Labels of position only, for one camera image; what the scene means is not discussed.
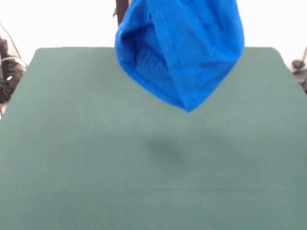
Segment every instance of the green mat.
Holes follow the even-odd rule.
[[[305,230],[306,124],[270,48],[190,114],[111,48],[40,49],[0,121],[0,229]]]

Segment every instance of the white background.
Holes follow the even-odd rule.
[[[301,58],[307,45],[306,0],[237,2],[246,46],[274,47],[288,66]],[[2,0],[0,21],[30,62],[40,47],[113,46],[115,5],[115,0]]]

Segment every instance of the fabric fold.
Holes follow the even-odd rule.
[[[235,0],[133,0],[115,39],[126,73],[191,111],[236,64],[244,34]]]

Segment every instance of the green table surface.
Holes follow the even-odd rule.
[[[307,229],[307,97],[270,48],[190,114],[111,48],[40,49],[0,129],[1,230]]]

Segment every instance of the blue towel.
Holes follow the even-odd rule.
[[[135,81],[191,111],[212,94],[244,50],[236,0],[133,0],[115,50]]]

